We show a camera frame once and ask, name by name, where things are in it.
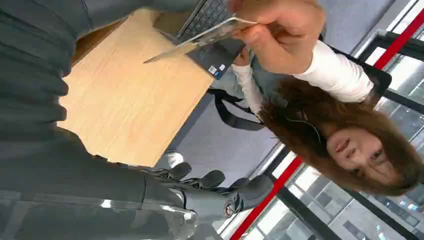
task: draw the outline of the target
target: card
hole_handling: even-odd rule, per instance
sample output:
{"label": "card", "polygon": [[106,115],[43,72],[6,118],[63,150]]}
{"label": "card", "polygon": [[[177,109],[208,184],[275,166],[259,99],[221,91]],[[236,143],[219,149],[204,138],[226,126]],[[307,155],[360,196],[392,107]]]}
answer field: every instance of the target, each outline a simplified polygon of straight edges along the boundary
{"label": "card", "polygon": [[175,48],[150,58],[149,60],[145,61],[144,64],[156,62],[175,55],[189,53],[198,48],[229,38],[233,35],[234,32],[241,31],[255,24],[257,24],[257,22],[248,21],[233,16],[210,28],[209,30],[206,30],[199,35],[177,45]]}

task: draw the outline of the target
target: woman's hand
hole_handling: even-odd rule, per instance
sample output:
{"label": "woman's hand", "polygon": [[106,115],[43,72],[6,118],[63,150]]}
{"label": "woman's hand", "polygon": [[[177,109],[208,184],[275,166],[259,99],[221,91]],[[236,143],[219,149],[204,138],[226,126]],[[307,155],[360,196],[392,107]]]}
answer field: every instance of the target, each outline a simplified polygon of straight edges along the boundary
{"label": "woman's hand", "polygon": [[237,56],[237,58],[234,60],[233,64],[237,66],[247,66],[250,65],[251,59],[249,56],[249,51],[245,47],[243,50],[241,50],[240,54]]}
{"label": "woman's hand", "polygon": [[267,71],[304,73],[326,21],[316,0],[230,0],[237,16],[256,24],[237,33]]}

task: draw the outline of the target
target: brown hair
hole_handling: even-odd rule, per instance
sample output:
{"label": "brown hair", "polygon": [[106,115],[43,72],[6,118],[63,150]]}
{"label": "brown hair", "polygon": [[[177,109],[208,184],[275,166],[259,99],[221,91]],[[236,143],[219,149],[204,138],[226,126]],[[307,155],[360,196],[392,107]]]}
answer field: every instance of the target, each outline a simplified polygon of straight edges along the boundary
{"label": "brown hair", "polygon": [[[422,177],[423,164],[415,149],[382,113],[369,103],[346,103],[318,87],[294,77],[281,81],[279,94],[289,101],[287,107],[265,104],[259,113],[264,124],[304,161],[342,187],[377,195],[399,196],[411,190]],[[328,154],[326,140],[320,143],[314,128],[299,119],[298,110],[319,128],[323,123],[339,129],[362,128],[377,136],[387,159],[400,175],[395,185],[384,185],[341,168]]]}

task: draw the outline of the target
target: black chair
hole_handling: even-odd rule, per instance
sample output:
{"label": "black chair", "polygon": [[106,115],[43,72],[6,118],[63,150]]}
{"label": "black chair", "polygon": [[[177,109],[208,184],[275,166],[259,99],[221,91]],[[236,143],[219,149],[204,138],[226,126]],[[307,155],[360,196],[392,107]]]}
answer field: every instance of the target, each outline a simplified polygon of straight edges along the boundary
{"label": "black chair", "polygon": [[[343,54],[352,62],[363,67],[365,73],[368,75],[370,80],[374,83],[374,88],[371,91],[372,97],[370,101],[373,105],[377,105],[377,103],[380,101],[385,91],[389,88],[390,83],[392,82],[392,76],[371,65],[361,62],[358,59],[344,52],[341,52],[335,48],[332,48],[332,49],[337,54]],[[231,96],[224,90],[220,90],[220,89],[209,89],[207,92],[209,94],[214,95],[214,98],[215,98],[214,102],[215,102],[215,106],[218,111],[219,117],[226,125],[235,129],[241,129],[241,130],[247,130],[247,131],[259,131],[265,127],[264,124],[259,119],[258,121],[252,121],[252,120],[248,120],[248,119],[236,116],[233,112],[229,111],[227,109],[227,106],[224,104],[224,102],[227,102],[228,104],[235,106],[236,108],[238,108],[239,110],[242,110],[245,113],[253,114],[249,108],[245,108],[239,105],[242,99]]]}

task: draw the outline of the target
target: laptop keyboard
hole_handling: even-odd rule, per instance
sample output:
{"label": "laptop keyboard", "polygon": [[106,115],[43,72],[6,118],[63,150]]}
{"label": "laptop keyboard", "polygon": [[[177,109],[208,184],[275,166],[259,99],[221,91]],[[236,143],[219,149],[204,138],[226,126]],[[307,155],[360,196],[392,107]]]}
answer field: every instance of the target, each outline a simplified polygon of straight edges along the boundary
{"label": "laptop keyboard", "polygon": [[222,23],[232,15],[233,13],[228,8],[228,0],[206,0],[181,35],[181,38],[186,41]]}

